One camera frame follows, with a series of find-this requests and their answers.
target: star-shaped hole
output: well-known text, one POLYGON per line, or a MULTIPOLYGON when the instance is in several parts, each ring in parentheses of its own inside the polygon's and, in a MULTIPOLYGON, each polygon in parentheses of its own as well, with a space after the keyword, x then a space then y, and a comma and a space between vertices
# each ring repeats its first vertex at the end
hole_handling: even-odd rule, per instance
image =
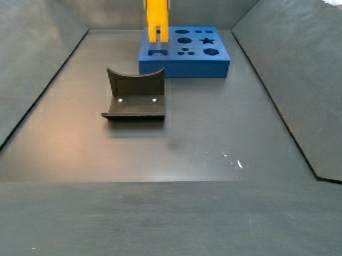
POLYGON ((201 41, 204 42, 204 44, 214 44, 214 39, 209 39, 209 38, 205 38, 205 39, 201 39, 201 41))

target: black plastic part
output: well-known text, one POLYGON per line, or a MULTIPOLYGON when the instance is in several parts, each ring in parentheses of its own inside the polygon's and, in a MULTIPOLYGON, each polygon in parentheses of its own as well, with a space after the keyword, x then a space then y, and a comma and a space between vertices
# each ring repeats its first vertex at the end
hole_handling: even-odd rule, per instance
POLYGON ((165 69, 144 76, 127 76, 107 69, 113 102, 107 119, 164 119, 165 108, 165 69))

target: shape sorter block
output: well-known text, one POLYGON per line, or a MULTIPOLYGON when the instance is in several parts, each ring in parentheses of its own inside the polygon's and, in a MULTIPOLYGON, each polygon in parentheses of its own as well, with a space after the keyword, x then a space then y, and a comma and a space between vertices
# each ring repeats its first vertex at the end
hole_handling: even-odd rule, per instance
POLYGON ((165 68, 165 76, 225 78, 230 56, 216 27, 170 27, 170 42, 150 43, 148 29, 140 54, 141 74, 165 68))

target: hole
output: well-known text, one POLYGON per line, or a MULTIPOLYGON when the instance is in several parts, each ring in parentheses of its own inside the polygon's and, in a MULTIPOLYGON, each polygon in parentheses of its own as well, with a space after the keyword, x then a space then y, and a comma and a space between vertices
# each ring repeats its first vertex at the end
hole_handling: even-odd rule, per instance
POLYGON ((182 37, 182 38, 178 39, 178 42, 181 44, 190 44, 193 42, 193 40, 188 37, 182 37))
POLYGON ((205 39, 201 39, 200 41, 204 42, 204 44, 214 44, 214 39, 209 39, 208 37, 205 39))
POLYGON ((168 50, 149 50, 149 55, 153 56, 153 55, 168 55, 168 50))
POLYGON ((220 54, 220 51, 217 49, 213 49, 213 48, 209 48, 206 50, 204 50, 204 52, 208 54, 208 55, 212 55, 212 56, 216 56, 220 54))
POLYGON ((185 30, 185 29, 180 29, 176 31, 178 34, 188 34, 189 33, 189 30, 185 30))

